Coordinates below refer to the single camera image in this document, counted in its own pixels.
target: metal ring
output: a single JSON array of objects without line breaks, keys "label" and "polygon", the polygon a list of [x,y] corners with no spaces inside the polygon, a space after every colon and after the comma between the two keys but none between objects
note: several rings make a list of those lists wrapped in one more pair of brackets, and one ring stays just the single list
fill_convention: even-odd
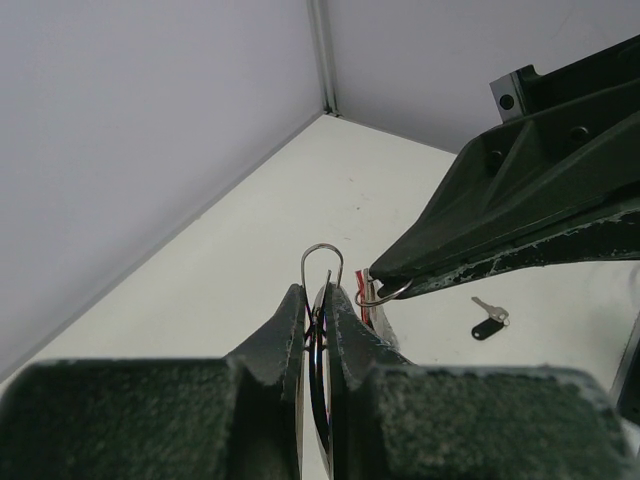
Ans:
[{"label": "metal ring", "polygon": [[356,305],[358,305],[359,307],[364,307],[364,308],[377,307],[377,306],[380,306],[380,305],[382,305],[384,303],[387,303],[390,300],[398,298],[404,292],[409,290],[409,287],[411,287],[412,283],[413,283],[413,278],[410,279],[404,286],[400,287],[395,292],[390,293],[386,297],[382,297],[382,298],[379,298],[378,300],[374,300],[373,302],[362,302],[362,301],[360,301],[360,290],[358,290],[358,293],[356,293],[356,296],[355,296],[355,298],[353,300],[356,302]]},{"label": "metal ring", "polygon": [[313,420],[316,424],[318,439],[322,445],[323,459],[325,465],[330,463],[330,420],[327,410],[327,400],[324,393],[324,365],[323,350],[324,345],[324,326],[326,323],[325,301],[329,282],[331,281],[331,270],[327,272],[327,279],[324,286],[318,292],[318,296],[313,304],[311,316],[309,317],[311,332],[311,340],[309,343],[309,394],[311,396],[311,410],[313,412]]},{"label": "metal ring", "polygon": [[311,318],[311,305],[309,304],[309,296],[307,295],[307,281],[304,274],[304,264],[305,264],[305,261],[307,260],[307,257],[311,253],[315,252],[316,250],[320,250],[322,248],[331,250],[333,253],[338,255],[338,258],[340,259],[340,268],[338,268],[338,281],[336,282],[336,285],[339,287],[340,282],[342,281],[344,257],[342,256],[342,253],[340,252],[340,250],[338,250],[336,247],[334,247],[330,243],[316,243],[315,245],[312,245],[311,247],[305,250],[305,252],[302,254],[302,259],[300,260],[300,276],[302,277],[302,290],[304,291],[304,300],[306,302],[307,313],[309,314],[309,318]]}]

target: white wall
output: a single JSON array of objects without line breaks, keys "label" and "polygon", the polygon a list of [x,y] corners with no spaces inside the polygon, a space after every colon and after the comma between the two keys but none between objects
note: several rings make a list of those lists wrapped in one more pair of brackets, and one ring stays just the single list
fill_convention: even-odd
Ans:
[{"label": "white wall", "polygon": [[489,83],[640,34],[637,0],[327,0],[347,118],[451,151],[500,123]]},{"label": "white wall", "polygon": [[299,0],[16,0],[0,22],[2,376],[321,100]]}]

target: mounting hole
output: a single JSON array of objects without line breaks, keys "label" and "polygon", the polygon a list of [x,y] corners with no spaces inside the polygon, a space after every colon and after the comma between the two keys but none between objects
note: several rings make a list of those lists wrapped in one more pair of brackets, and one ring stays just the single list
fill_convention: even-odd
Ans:
[{"label": "mounting hole", "polygon": [[505,110],[511,110],[513,106],[516,104],[516,101],[513,99],[511,95],[503,95],[498,100],[498,103]]},{"label": "mounting hole", "polygon": [[591,137],[591,134],[587,127],[573,127],[569,132],[569,138],[575,143],[585,143],[589,140],[589,137]]},{"label": "mounting hole", "polygon": [[493,171],[493,173],[497,173],[502,166],[502,161],[504,160],[504,155],[500,150],[493,150],[489,152],[487,156],[487,165]]}]

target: small key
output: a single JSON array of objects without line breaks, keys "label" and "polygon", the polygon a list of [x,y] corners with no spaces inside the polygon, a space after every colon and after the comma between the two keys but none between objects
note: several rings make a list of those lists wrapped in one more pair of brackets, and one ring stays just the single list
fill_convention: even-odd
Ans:
[{"label": "small key", "polygon": [[[364,291],[364,294],[361,294],[364,301],[374,302],[379,300],[379,297],[376,295],[376,282],[369,276],[369,269],[365,268],[364,270],[356,272],[356,277],[358,278],[358,288]],[[391,328],[391,324],[384,313],[382,305],[362,307],[361,316],[362,321],[371,327],[380,338],[393,347],[399,348],[398,337],[394,333],[393,328]]]},{"label": "small key", "polygon": [[488,303],[484,303],[478,297],[471,297],[471,300],[480,305],[488,314],[496,322],[504,324],[506,320],[509,318],[509,312],[507,312],[502,307],[494,307],[493,305],[489,305]]}]

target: white floor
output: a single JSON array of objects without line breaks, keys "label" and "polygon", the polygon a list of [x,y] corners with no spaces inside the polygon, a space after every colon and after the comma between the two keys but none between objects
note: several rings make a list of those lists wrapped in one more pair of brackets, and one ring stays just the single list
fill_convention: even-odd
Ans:
[{"label": "white floor", "polygon": [[[322,117],[32,361],[224,355],[300,282],[300,256],[318,242],[340,248],[353,294],[353,272],[412,224],[453,159]],[[330,252],[309,257],[310,289],[335,266]],[[474,295],[506,308],[511,326],[474,340],[471,328],[486,318]],[[631,262],[529,269],[386,306],[416,363],[569,366],[606,389],[639,310],[640,264]],[[308,406],[305,415],[304,478],[324,479]]]}]

